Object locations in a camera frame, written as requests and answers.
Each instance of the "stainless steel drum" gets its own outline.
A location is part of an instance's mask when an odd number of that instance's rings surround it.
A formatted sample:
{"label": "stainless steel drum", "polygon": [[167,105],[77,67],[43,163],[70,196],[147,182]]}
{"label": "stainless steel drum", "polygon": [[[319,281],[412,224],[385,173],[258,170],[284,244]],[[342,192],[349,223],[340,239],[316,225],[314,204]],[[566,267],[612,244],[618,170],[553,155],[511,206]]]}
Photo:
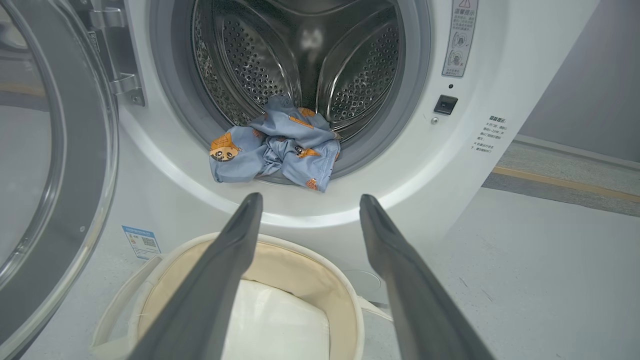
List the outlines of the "stainless steel drum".
{"label": "stainless steel drum", "polygon": [[211,101],[233,125],[287,93],[349,140],[376,116],[398,69],[387,0],[199,0],[193,51]]}

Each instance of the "crumpled garment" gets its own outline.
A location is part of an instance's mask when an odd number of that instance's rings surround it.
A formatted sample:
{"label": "crumpled garment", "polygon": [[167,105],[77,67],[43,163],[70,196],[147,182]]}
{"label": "crumpled garment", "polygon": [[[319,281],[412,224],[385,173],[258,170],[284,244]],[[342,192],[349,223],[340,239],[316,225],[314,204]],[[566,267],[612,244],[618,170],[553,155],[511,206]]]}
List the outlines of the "crumpled garment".
{"label": "crumpled garment", "polygon": [[234,126],[211,142],[209,164],[218,183],[245,183],[280,171],[292,182],[324,192],[338,158],[338,134],[324,117],[272,96],[266,114]]}

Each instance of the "qr code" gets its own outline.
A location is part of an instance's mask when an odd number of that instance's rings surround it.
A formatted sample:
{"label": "qr code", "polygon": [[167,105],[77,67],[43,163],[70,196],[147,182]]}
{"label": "qr code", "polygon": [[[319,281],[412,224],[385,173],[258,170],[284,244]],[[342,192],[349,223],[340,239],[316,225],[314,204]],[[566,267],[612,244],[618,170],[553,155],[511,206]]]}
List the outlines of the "qr code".
{"label": "qr code", "polygon": [[150,238],[146,238],[146,237],[142,237],[142,242],[146,245],[146,246],[153,246],[156,247],[156,242],[153,239]]}

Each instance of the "orange cartoon print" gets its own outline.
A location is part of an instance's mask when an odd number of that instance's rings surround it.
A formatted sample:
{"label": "orange cartoon print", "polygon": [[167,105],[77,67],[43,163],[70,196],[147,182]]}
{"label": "orange cartoon print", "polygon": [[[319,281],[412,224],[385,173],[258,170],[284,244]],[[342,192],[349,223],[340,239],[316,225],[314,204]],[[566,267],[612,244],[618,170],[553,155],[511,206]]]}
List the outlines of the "orange cartoon print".
{"label": "orange cartoon print", "polygon": [[296,146],[296,151],[298,152],[298,157],[301,159],[307,156],[320,156],[320,154],[313,149],[304,149],[302,146]]}
{"label": "orange cartoon print", "polygon": [[242,151],[242,149],[235,146],[231,141],[231,134],[226,133],[211,142],[211,151],[209,151],[209,156],[214,158],[216,161],[226,162],[235,158],[240,151]]}
{"label": "orange cartoon print", "polygon": [[311,126],[310,124],[307,124],[306,122],[302,121],[302,120],[298,120],[296,118],[294,118],[293,116],[289,117],[289,120],[293,121],[293,122],[297,122],[300,125],[306,126],[306,127],[310,127],[310,128],[314,128],[313,126]]}
{"label": "orange cartoon print", "polygon": [[307,108],[298,108],[298,111],[300,111],[300,113],[302,114],[302,116],[304,117],[313,117],[316,115],[315,112],[313,112],[312,110],[309,110]]}
{"label": "orange cartoon print", "polygon": [[306,182],[306,186],[307,186],[307,188],[310,188],[311,190],[318,190],[318,187],[316,185],[316,180],[315,179],[309,179]]}
{"label": "orange cartoon print", "polygon": [[257,137],[258,139],[261,139],[261,138],[262,138],[262,136],[264,135],[264,133],[263,133],[262,131],[258,131],[258,130],[256,130],[256,129],[253,129],[252,133],[253,133],[253,135],[254,135],[255,137]]}

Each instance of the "basket handle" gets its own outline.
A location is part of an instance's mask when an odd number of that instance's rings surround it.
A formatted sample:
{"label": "basket handle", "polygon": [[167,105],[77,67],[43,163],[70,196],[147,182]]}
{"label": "basket handle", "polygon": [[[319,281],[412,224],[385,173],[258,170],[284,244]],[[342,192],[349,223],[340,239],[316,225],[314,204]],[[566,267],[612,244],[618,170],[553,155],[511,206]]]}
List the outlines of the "basket handle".
{"label": "basket handle", "polygon": [[391,317],[391,315],[380,310],[380,308],[366,301],[363,297],[359,296],[358,302],[360,303],[360,307],[362,308],[362,311],[367,311],[368,313],[372,313],[373,315],[378,315],[381,318],[389,320],[390,322],[394,322],[394,319]]}
{"label": "basket handle", "polygon": [[93,340],[90,345],[91,352],[99,359],[124,359],[131,351],[127,336],[109,341],[111,332],[125,306],[162,260],[162,255],[156,255],[149,259],[122,285],[109,306],[107,306],[93,333]]}

